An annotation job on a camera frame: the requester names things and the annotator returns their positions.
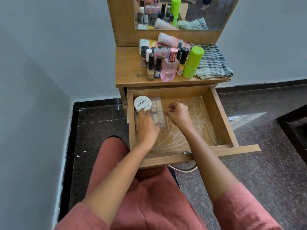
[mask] gray wall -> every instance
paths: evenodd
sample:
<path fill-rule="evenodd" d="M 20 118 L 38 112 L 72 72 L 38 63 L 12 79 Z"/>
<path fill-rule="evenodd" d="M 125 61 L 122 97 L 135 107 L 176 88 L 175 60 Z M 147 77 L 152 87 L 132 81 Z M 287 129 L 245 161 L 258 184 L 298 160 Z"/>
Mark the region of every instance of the gray wall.
<path fill-rule="evenodd" d="M 222 86 L 307 79 L 307 0 L 239 0 L 217 45 L 234 71 Z"/>
<path fill-rule="evenodd" d="M 106 0 L 0 3 L 0 24 L 72 100 L 119 97 Z"/>
<path fill-rule="evenodd" d="M 0 26 L 0 229 L 51 229 L 71 105 Z"/>

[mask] person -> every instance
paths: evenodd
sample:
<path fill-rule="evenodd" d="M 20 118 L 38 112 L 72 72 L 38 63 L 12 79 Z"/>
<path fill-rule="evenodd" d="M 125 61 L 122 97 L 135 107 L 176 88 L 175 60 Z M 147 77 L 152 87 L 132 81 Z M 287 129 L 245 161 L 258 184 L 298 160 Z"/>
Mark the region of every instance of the person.
<path fill-rule="evenodd" d="M 188 107 L 175 102 L 168 108 L 166 115 L 191 147 L 221 229 L 282 229 L 198 135 Z M 119 138 L 103 142 L 85 198 L 55 230 L 206 229 L 167 167 L 138 171 L 160 123 L 154 125 L 150 111 L 141 109 L 137 125 L 137 143 L 130 152 Z"/>
<path fill-rule="evenodd" d="M 196 4 L 197 0 L 185 0 L 188 1 L 192 4 Z M 209 7 L 209 5 L 211 4 L 212 0 L 203 0 L 203 6 L 201 7 L 201 10 L 204 11 L 205 9 L 207 9 Z"/>

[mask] folded towel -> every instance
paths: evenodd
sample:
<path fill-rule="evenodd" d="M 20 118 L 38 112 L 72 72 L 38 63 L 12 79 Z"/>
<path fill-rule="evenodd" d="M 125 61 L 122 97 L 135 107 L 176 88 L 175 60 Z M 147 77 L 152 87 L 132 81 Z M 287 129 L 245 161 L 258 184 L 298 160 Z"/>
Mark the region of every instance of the folded towel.
<path fill-rule="evenodd" d="M 209 30 L 204 18 L 196 19 L 192 22 L 178 21 L 177 27 L 181 30 Z"/>
<path fill-rule="evenodd" d="M 204 80 L 212 77 L 232 77 L 233 72 L 228 67 L 224 55 L 215 43 L 192 44 L 191 47 L 198 46 L 204 49 L 205 53 L 196 69 L 196 75 Z"/>

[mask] drawer handle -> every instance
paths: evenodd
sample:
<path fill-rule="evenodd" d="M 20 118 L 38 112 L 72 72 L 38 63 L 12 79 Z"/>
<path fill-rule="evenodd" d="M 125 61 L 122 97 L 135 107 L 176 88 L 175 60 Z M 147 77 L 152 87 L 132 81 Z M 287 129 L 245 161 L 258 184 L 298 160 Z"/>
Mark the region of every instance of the drawer handle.
<path fill-rule="evenodd" d="M 182 169 L 179 169 L 179 168 L 176 168 L 172 165 L 168 165 L 168 167 L 172 168 L 173 170 L 179 172 L 179 173 L 184 173 L 184 174 L 187 174 L 187 173 L 191 173 L 193 172 L 194 170 L 197 169 L 197 165 L 195 165 L 193 168 L 189 169 L 189 170 L 182 170 Z"/>

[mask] hand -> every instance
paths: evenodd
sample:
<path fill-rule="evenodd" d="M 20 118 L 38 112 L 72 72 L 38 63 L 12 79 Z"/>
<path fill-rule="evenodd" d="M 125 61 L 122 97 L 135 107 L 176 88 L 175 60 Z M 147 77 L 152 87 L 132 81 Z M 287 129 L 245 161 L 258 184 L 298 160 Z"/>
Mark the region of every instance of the hand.
<path fill-rule="evenodd" d="M 194 128 L 186 105 L 179 102 L 173 102 L 168 105 L 168 109 L 169 111 L 166 111 L 165 114 L 180 131 Z"/>
<path fill-rule="evenodd" d="M 150 110 L 147 110 L 144 114 L 144 109 L 142 108 L 138 113 L 136 123 L 138 127 L 137 144 L 143 145 L 148 151 L 152 149 L 160 132 L 161 123 L 154 125 L 153 122 Z"/>

